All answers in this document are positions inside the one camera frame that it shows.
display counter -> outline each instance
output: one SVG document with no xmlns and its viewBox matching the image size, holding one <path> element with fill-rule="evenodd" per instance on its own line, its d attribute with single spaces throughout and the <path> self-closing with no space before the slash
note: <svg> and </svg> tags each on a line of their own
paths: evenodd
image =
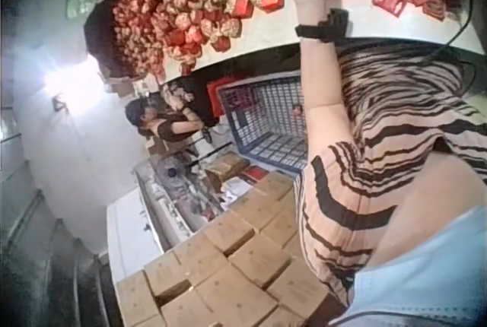
<svg viewBox="0 0 487 327">
<path fill-rule="evenodd" d="M 439 21 L 411 4 L 406 6 L 400 17 L 373 6 L 372 0 L 330 0 L 329 6 L 343 8 L 349 12 L 347 37 L 351 38 L 400 38 L 445 44 L 467 19 L 465 8 L 458 21 L 452 17 Z M 196 61 L 195 70 L 246 53 L 299 42 L 294 31 L 298 20 L 293 0 L 285 0 L 284 8 L 271 14 L 255 9 L 252 18 L 242 20 L 242 23 L 242 36 L 231 40 L 231 48 L 227 52 L 220 53 L 214 51 L 210 45 L 203 46 L 203 55 Z M 451 45 L 484 54 L 481 41 L 472 24 L 469 24 Z M 180 63 L 166 59 L 165 70 L 166 81 L 177 78 L 180 76 Z"/>
</svg>

woman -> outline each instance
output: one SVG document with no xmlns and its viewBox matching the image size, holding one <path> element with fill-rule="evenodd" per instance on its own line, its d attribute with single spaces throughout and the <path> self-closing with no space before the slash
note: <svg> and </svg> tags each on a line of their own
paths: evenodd
<svg viewBox="0 0 487 327">
<path fill-rule="evenodd" d="M 127 119 L 137 127 L 140 135 L 156 135 L 165 141 L 178 142 L 203 130 L 208 141 L 211 137 L 205 127 L 216 125 L 218 119 L 212 115 L 205 85 L 200 85 L 203 91 L 188 80 L 178 81 L 178 85 L 173 86 L 173 90 L 169 84 L 163 86 L 162 97 L 166 105 L 157 105 L 159 100 L 153 103 L 146 98 L 131 101 L 125 108 Z"/>
<path fill-rule="evenodd" d="M 327 19 L 327 0 L 294 1 L 299 24 Z M 487 124 L 458 97 L 459 68 L 446 56 L 425 65 L 431 50 L 417 43 L 339 59 L 332 43 L 300 45 L 310 164 L 295 184 L 298 226 L 307 264 L 352 304 L 335 325 L 473 324 Z"/>
</svg>

light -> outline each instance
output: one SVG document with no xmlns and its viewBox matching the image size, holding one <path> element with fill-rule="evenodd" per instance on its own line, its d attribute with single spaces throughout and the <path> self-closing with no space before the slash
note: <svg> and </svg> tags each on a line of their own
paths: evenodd
<svg viewBox="0 0 487 327">
<path fill-rule="evenodd" d="M 98 64 L 91 56 L 71 68 L 48 73 L 44 81 L 48 95 L 62 95 L 62 101 L 73 114 L 84 113 L 95 106 L 104 92 Z"/>
</svg>

glass display case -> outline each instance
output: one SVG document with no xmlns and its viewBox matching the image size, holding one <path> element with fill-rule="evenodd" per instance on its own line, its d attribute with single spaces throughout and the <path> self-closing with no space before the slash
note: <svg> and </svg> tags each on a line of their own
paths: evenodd
<svg viewBox="0 0 487 327">
<path fill-rule="evenodd" d="M 190 169 L 189 163 L 181 152 L 156 154 L 134 169 L 154 231 L 165 251 L 224 211 L 204 171 L 198 166 Z"/>
</svg>

dark hair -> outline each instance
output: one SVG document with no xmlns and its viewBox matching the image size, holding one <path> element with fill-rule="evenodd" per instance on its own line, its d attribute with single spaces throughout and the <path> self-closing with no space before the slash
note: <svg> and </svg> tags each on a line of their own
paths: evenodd
<svg viewBox="0 0 487 327">
<path fill-rule="evenodd" d="M 137 131 L 140 135 L 144 137 L 150 137 L 153 133 L 147 129 L 143 129 L 142 116 L 145 114 L 145 108 L 149 107 L 147 99 L 140 97 L 138 99 L 132 100 L 125 107 L 125 115 L 129 122 L 137 127 Z"/>
</svg>

